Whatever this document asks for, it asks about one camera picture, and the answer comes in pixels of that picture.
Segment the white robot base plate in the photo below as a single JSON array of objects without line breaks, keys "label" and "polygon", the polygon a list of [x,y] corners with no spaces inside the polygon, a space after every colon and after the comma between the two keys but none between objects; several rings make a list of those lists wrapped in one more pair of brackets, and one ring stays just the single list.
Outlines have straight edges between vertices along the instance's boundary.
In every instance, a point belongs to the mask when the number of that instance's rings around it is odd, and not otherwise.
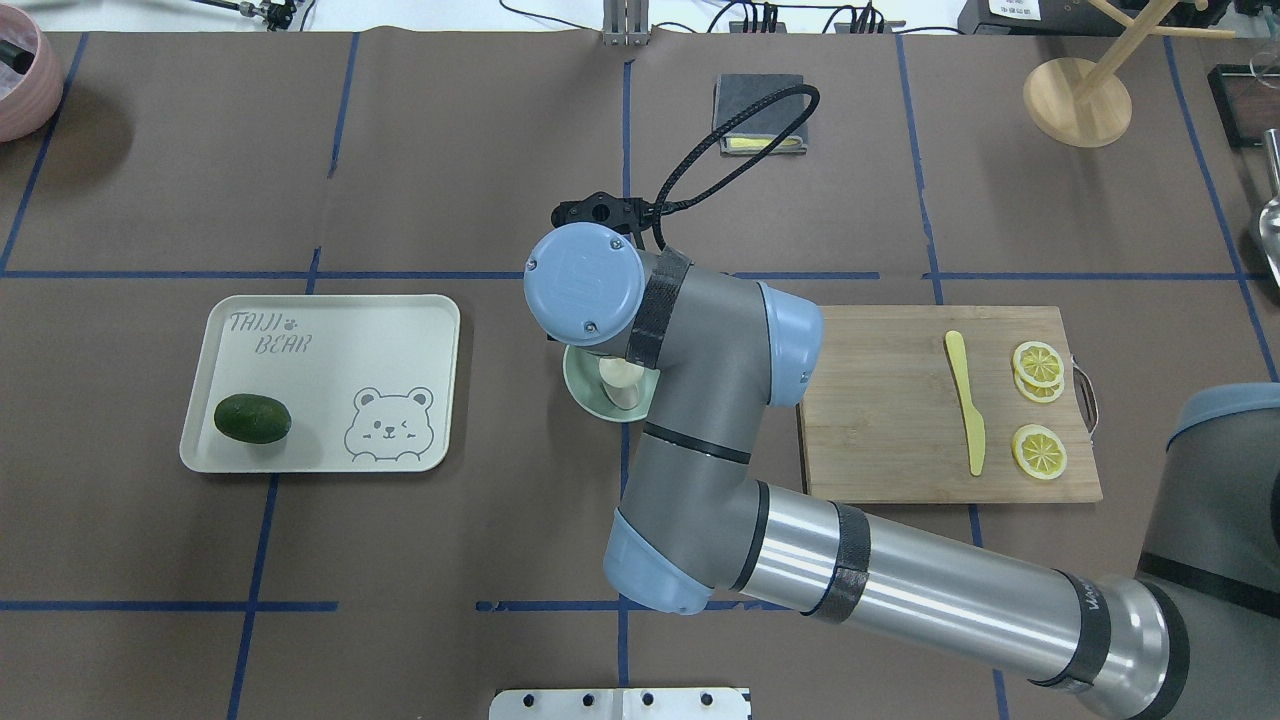
[{"label": "white robot base plate", "polygon": [[749,689],[732,687],[508,689],[489,719],[751,719]]}]

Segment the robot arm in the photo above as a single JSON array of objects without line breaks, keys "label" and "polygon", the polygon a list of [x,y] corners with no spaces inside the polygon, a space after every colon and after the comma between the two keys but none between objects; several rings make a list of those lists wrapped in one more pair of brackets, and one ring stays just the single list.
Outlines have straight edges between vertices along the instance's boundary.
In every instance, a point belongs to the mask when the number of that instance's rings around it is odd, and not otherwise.
[{"label": "robot arm", "polygon": [[567,224],[530,252],[530,311],[590,359],[655,373],[605,551],[644,607],[714,591],[988,664],[1111,719],[1277,716],[1277,384],[1193,395],[1133,578],[1093,582],[748,474],[768,407],[835,374],[833,313]]}]

